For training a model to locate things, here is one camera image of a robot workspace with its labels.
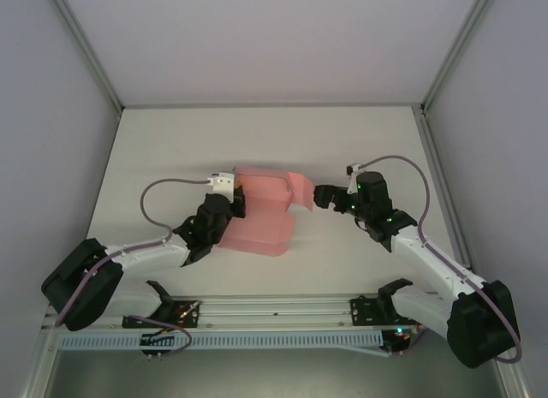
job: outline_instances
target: purple cable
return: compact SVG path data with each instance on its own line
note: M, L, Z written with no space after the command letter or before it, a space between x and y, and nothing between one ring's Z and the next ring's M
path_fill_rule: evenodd
M160 358L160 357L166 357L168 355L175 355L176 353L180 353L181 351L184 351L185 349L190 347L190 344L192 344L192 336L190 335L190 333L187 330L185 330L184 328L179 327L178 325L163 323L161 321L156 321L155 319L140 317L139 315L130 315L130 317L133 318L133 319L136 319L138 321L143 321L145 323L157 325L158 327L171 328L172 330L181 331L185 336L187 336L187 339L188 339L187 343L185 345L183 345L182 347L179 347L177 349L172 349L171 351L168 351L166 353L162 353L162 354L157 355L157 356L150 355L151 358Z
M450 270L452 270L459 278L466 281L468 285L476 292L478 295L482 298L482 300L495 312L495 315L500 319L500 321L503 323L504 328L509 332L510 336L512 337L512 341L515 344L515 357L506 359L506 358L500 358L496 357L495 360L498 362L503 362L504 364L515 364L516 362L519 362L521 359L521 356L523 354L521 349L521 342L519 336L516 334L514 327L512 327L512 324L509 322L509 320L504 316L504 314L498 309L497 305L487 296L487 294L474 282L471 280L468 280L468 278L458 269L456 268L443 254L441 254L438 250L436 250L434 247L432 247L424 234L423 231L423 224L426 220L426 215L428 214L428 211L430 210L430 187L428 185L428 180L426 179L426 175L424 171L415 163L413 160L410 160L407 157L404 156L398 156L398 155L388 155L388 156L382 156L379 158L375 158L374 160L370 161L369 163L362 164L359 169L364 169L365 167L369 167L370 165L373 165L375 163L378 163L379 161L389 160L389 159L395 159L395 160L401 160L405 161L406 163L410 164L411 166L416 169L419 174L420 178L422 179L422 182L425 185L426 190L426 203L425 203L425 209L422 211L422 215L419 219L419 225L417 227L419 231L419 238L422 244L427 248L432 254L434 254L442 263L447 266Z
M184 184L209 184L209 181L194 181L194 180L184 180L182 178L163 178L162 180L157 180L153 182L152 184L149 184L141 193L140 195L140 211L143 213L143 216L145 219L154 225L157 225L159 227L162 227L164 229L167 229L168 234L165 236L165 238L162 238L157 241L153 242L147 242L144 244L137 244L131 247L123 248L122 250L113 252L112 254L107 255L106 257L100 259L84 276L82 281L80 281L80 284L78 284L78 287L76 287L76 290L73 292L73 294L70 296L70 298L67 301L67 304L65 304L65 307L59 312L59 315L57 316L57 319L55 321L55 326L59 327L63 325L63 321L67 314L70 311L70 308L72 308L73 304L76 302L76 299L80 296L81 292L83 291L84 287L86 286L87 282L97 273L98 269L101 268L103 265L111 261L113 258L118 257L119 255L122 255L124 253L130 253L133 251L139 251L139 250L145 250L147 248L153 248L157 246L163 245L166 241L169 241L171 239L171 236L173 235L173 230L168 224L159 223L158 221L154 221L152 218L149 217L149 215L146 213L145 210L145 196L148 191L158 184L162 184L164 182L182 182Z

